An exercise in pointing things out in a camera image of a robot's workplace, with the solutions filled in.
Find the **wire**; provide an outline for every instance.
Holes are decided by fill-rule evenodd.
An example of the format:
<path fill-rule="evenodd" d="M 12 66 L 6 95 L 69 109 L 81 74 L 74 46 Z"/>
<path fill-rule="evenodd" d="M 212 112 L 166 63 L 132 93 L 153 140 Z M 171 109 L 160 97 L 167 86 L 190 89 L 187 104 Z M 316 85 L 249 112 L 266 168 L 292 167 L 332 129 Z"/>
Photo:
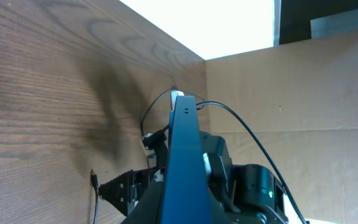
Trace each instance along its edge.
<path fill-rule="evenodd" d="M 98 210 L 99 210 L 99 190 L 98 190 L 99 183 L 98 183 L 98 176 L 93 172 L 93 170 L 91 171 L 91 183 L 96 197 L 95 204 L 94 204 L 94 217 L 93 217 L 93 224 L 96 224 L 96 222 L 98 221 Z"/>
<path fill-rule="evenodd" d="M 260 141 L 258 140 L 258 138 L 255 136 L 255 134 L 252 132 L 252 130 L 250 129 L 250 127 L 248 127 L 248 125 L 232 110 L 230 109 L 228 106 L 219 103 L 219 102 L 215 102 L 215 101 L 204 101 L 202 103 L 197 103 L 196 106 L 201 106 L 201 105 L 218 105 L 220 107 L 223 107 L 224 109 L 226 109 L 228 112 L 230 112 L 233 116 L 235 116 L 237 118 L 237 120 L 240 121 L 240 123 L 246 128 L 246 130 L 249 132 L 249 134 L 252 136 L 252 138 L 255 140 L 256 144 L 258 144 L 258 146 L 260 147 L 260 150 L 262 150 L 262 152 L 265 154 L 267 160 L 269 161 L 269 163 L 272 165 L 274 171 L 276 172 L 278 178 L 280 179 L 281 183 L 283 184 L 283 187 L 287 193 L 288 199 L 290 200 L 292 207 L 294 208 L 296 214 L 298 215 L 299 219 L 301 220 L 301 222 L 303 224 L 307 224 L 305 218 L 303 218 L 303 215 L 301 213 L 301 211 L 299 210 L 298 206 L 296 205 L 295 199 L 292 197 L 292 194 L 290 192 L 290 189 L 288 188 L 287 183 L 284 181 L 283 176 L 281 175 L 280 171 L 278 170 L 277 166 L 274 164 L 273 159 L 269 156 L 269 154 L 267 153 L 266 149 L 263 147 L 262 143 L 260 143 Z"/>
<path fill-rule="evenodd" d="M 156 99 L 153 101 L 153 103 L 149 106 L 149 108 L 147 108 L 146 112 L 144 113 L 143 118 L 142 118 L 142 121 L 140 122 L 140 131 L 141 131 L 141 133 L 142 133 L 142 136 L 144 136 L 143 123 L 144 123 L 144 120 L 145 120 L 147 114 L 149 113 L 150 109 L 153 107 L 153 105 L 155 104 L 155 102 L 157 102 L 157 100 L 159 100 L 160 97 L 161 97 L 162 95 L 164 95 L 164 93 L 166 93 L 166 92 L 168 92 L 168 91 L 173 91 L 173 90 L 182 91 L 182 92 L 187 93 L 187 94 L 189 94 L 189 95 L 193 95 L 193 96 L 195 96 L 195 97 L 201 99 L 203 102 L 205 102 L 205 99 L 204 99 L 204 98 L 202 98 L 202 97 L 200 97 L 200 96 L 198 96 L 198 95 L 196 95 L 196 94 L 190 93 L 190 92 L 188 92 L 188 91 L 177 90 L 177 89 L 165 90 L 165 91 L 162 92 L 158 97 L 156 97 Z"/>

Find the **wooden table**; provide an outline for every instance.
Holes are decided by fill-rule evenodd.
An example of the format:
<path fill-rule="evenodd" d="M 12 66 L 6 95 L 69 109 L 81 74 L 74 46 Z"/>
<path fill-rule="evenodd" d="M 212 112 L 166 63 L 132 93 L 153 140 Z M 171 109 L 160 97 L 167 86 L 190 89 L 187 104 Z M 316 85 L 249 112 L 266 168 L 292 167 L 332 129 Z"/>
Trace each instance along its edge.
<path fill-rule="evenodd" d="M 0 223 L 90 223 L 90 170 L 103 183 L 146 166 L 139 120 L 171 87 L 206 97 L 205 61 L 123 3 L 0 0 Z M 123 218 L 99 204 L 98 223 Z"/>

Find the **cable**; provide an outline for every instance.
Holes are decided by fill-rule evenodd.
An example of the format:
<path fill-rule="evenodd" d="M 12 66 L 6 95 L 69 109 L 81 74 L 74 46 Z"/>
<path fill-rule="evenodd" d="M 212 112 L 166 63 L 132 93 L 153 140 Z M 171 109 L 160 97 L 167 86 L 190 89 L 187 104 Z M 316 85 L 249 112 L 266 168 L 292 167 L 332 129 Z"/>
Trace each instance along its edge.
<path fill-rule="evenodd" d="M 182 92 L 187 93 L 187 94 L 189 94 L 189 95 L 193 95 L 193 96 L 195 96 L 195 97 L 201 99 L 203 102 L 205 102 L 205 99 L 204 99 L 204 98 L 202 98 L 202 97 L 200 97 L 200 96 L 198 96 L 198 95 L 196 95 L 196 94 L 187 92 L 187 91 L 177 90 L 177 89 L 165 90 L 165 91 L 162 92 L 158 97 L 156 97 L 156 99 L 153 101 L 153 103 L 149 106 L 149 108 L 147 108 L 146 112 L 144 113 L 143 118 L 142 118 L 142 121 L 140 122 L 140 131 L 141 131 L 141 133 L 142 133 L 142 136 L 144 136 L 143 123 L 144 123 L 144 120 L 145 120 L 145 118 L 146 118 L 146 115 L 149 113 L 150 109 L 153 107 L 153 105 L 155 104 L 155 102 L 157 102 L 157 100 L 158 100 L 162 95 L 164 95 L 164 93 L 166 93 L 166 92 L 168 92 L 168 91 L 173 91 L 173 90 L 182 91 Z"/>
<path fill-rule="evenodd" d="M 94 217 L 93 217 L 93 224 L 96 224 L 96 222 L 98 221 L 98 207 L 99 207 L 99 190 L 98 190 L 98 176 L 93 172 L 93 170 L 91 171 L 91 183 L 92 183 L 92 187 L 94 189 L 94 194 L 96 197 L 96 201 L 94 204 Z"/>
<path fill-rule="evenodd" d="M 233 116 L 235 116 L 237 118 L 237 120 L 240 121 L 240 123 L 246 128 L 246 130 L 249 132 L 249 134 L 255 140 L 256 144 L 258 144 L 258 146 L 260 147 L 260 150 L 262 150 L 262 152 L 265 154 L 265 156 L 266 156 L 267 160 L 269 161 L 270 165 L 272 165 L 272 167 L 273 167 L 274 171 L 276 172 L 278 178 L 280 179 L 281 183 L 283 184 L 283 187 L 284 187 L 284 189 L 285 189 L 285 191 L 287 193 L 288 199 L 290 200 L 293 209 L 295 210 L 295 212 L 298 215 L 299 219 L 301 220 L 302 224 L 307 224 L 305 218 L 303 218 L 303 215 L 302 215 L 301 211 L 299 210 L 298 206 L 296 205 L 295 199 L 292 197 L 290 189 L 288 188 L 287 183 L 284 181 L 283 176 L 281 175 L 281 173 L 278 170 L 277 166 L 274 164 L 273 159 L 269 156 L 269 154 L 267 153 L 266 149 L 263 147 L 262 143 L 260 143 L 260 141 L 255 136 L 255 134 L 252 132 L 250 127 L 248 127 L 248 125 L 232 109 L 230 109 L 228 106 L 226 106 L 226 105 L 224 105 L 222 103 L 218 103 L 218 102 L 215 102 L 215 101 L 204 101 L 204 102 L 196 104 L 196 106 L 201 106 L 201 105 L 218 105 L 220 107 L 223 107 L 228 112 L 230 112 Z"/>

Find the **blue plastic part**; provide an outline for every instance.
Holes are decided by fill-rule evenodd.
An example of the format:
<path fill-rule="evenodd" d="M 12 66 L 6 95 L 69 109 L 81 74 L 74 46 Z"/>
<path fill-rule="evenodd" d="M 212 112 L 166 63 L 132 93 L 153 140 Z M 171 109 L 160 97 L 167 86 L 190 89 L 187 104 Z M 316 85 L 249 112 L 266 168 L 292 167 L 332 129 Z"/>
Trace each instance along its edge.
<path fill-rule="evenodd" d="M 194 96 L 178 96 L 170 119 L 160 223 L 212 223 Z"/>

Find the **black mechanical device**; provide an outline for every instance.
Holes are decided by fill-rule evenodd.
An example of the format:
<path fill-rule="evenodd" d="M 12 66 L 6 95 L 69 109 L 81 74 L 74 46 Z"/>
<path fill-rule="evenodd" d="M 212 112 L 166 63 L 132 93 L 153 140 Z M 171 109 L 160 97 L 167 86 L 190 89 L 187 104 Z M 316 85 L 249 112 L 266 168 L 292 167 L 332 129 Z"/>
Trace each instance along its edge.
<path fill-rule="evenodd" d="M 211 102 L 173 95 L 169 125 L 142 140 L 154 152 L 155 166 L 100 185 L 100 197 L 127 217 L 124 224 L 288 223 L 288 189 L 272 172 L 234 165 L 225 140 L 199 130 L 197 109 Z"/>

